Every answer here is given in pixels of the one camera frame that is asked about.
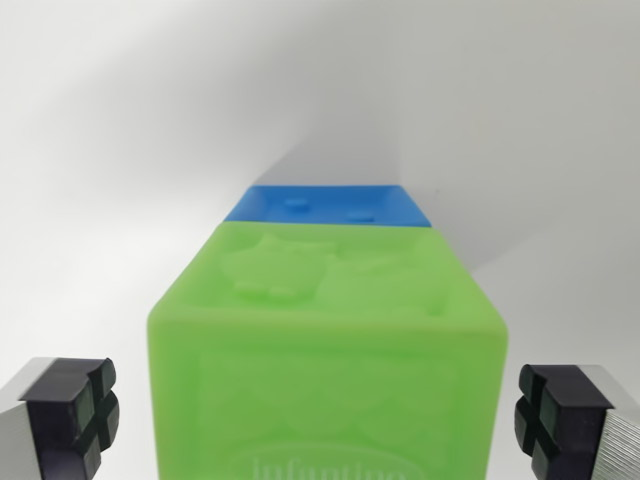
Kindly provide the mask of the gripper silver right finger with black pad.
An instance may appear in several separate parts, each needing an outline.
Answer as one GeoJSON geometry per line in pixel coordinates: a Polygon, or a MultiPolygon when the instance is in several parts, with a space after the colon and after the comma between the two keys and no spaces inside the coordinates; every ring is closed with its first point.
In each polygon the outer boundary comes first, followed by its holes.
{"type": "Polygon", "coordinates": [[[521,368],[514,412],[538,479],[637,479],[639,402],[598,365],[521,368]]]}

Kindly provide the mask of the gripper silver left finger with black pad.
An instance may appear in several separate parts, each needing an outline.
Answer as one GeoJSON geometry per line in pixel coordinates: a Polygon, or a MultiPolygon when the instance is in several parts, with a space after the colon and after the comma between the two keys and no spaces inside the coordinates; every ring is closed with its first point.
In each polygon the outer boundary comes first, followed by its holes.
{"type": "Polygon", "coordinates": [[[119,427],[111,359],[35,357],[1,388],[3,479],[92,479],[119,427]]]}

